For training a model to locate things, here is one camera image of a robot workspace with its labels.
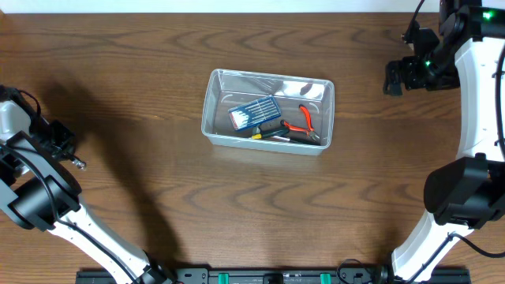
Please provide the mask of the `black yellow screwdriver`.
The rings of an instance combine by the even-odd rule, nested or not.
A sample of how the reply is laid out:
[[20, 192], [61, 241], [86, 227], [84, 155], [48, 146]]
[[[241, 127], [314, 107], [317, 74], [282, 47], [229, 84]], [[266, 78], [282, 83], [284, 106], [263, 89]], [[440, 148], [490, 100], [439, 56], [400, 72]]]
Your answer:
[[289, 132], [289, 128], [285, 126], [280, 126], [275, 129], [262, 130], [259, 126], [255, 127], [252, 131], [251, 139], [262, 140], [271, 138], [273, 136], [283, 136]]

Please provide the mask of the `clear plastic container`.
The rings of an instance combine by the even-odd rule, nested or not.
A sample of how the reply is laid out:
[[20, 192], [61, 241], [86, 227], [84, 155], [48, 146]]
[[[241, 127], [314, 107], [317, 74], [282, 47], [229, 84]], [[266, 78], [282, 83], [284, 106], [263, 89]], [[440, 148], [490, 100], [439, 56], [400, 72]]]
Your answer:
[[201, 130], [214, 145], [319, 155], [331, 145], [334, 117], [329, 80], [215, 69]]

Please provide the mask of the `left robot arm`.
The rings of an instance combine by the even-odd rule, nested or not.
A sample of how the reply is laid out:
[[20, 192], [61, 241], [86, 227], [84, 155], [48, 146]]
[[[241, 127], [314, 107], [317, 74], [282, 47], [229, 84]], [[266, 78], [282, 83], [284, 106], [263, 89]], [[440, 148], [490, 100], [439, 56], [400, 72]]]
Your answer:
[[62, 165], [75, 155], [75, 135], [41, 114], [35, 96], [1, 87], [1, 210], [19, 227], [37, 229], [78, 247], [117, 283], [175, 283], [176, 275], [103, 223], [81, 198]]

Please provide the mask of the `silver ring wrench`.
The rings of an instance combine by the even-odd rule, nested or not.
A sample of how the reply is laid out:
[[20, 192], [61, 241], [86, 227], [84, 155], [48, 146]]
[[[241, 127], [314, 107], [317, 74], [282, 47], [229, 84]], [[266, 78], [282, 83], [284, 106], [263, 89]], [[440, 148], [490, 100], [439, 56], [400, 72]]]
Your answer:
[[83, 160], [77, 158], [75, 155], [72, 155], [69, 159], [72, 164], [74, 164], [79, 170], [86, 170], [87, 169], [87, 163], [84, 162]]

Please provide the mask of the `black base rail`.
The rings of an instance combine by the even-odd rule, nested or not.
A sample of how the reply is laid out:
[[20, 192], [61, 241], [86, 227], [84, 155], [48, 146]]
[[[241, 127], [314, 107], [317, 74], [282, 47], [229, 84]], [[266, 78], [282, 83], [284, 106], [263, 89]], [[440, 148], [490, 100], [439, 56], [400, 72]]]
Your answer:
[[[176, 282], [144, 280], [144, 283], [184, 283], [184, 284], [337, 284], [337, 283], [404, 283], [389, 276], [386, 266], [360, 265], [349, 263], [335, 270], [224, 270], [207, 267], [187, 267], [174, 271]], [[78, 271], [77, 284], [115, 283], [113, 277], [103, 271]], [[470, 284], [470, 273], [465, 268], [435, 268], [425, 282], [429, 284]]]

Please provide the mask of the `blue precision screwdriver set case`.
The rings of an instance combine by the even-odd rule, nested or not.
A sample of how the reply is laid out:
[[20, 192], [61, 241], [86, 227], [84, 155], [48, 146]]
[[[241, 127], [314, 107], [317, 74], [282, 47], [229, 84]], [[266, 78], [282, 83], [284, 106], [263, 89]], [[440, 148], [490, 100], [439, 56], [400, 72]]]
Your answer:
[[269, 95], [230, 108], [228, 114], [234, 129], [242, 131], [280, 118], [282, 112], [274, 96]]

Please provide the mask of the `black handled hammer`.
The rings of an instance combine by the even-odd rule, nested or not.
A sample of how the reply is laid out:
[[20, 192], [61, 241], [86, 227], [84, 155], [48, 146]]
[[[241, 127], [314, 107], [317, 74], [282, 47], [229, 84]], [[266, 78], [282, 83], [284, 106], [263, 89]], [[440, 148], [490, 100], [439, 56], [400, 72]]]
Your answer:
[[283, 136], [273, 136], [273, 137], [267, 138], [267, 139], [274, 139], [277, 141], [289, 142], [289, 143], [294, 143], [294, 144], [319, 145], [319, 143], [317, 141], [314, 141], [311, 139], [306, 140], [306, 139], [300, 139], [300, 138], [296, 138], [296, 137], [288, 137], [287, 134], [285, 134]]

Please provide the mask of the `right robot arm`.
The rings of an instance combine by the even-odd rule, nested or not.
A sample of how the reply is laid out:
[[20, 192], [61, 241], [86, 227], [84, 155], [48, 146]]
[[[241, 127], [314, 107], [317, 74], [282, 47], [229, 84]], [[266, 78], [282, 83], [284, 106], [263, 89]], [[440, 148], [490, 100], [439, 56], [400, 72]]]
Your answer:
[[409, 23], [413, 54], [385, 67], [383, 93], [459, 89], [461, 136], [454, 162], [428, 175], [425, 210], [374, 283], [467, 283], [467, 270], [439, 268], [459, 242], [504, 215], [504, 4], [440, 3], [437, 30]]

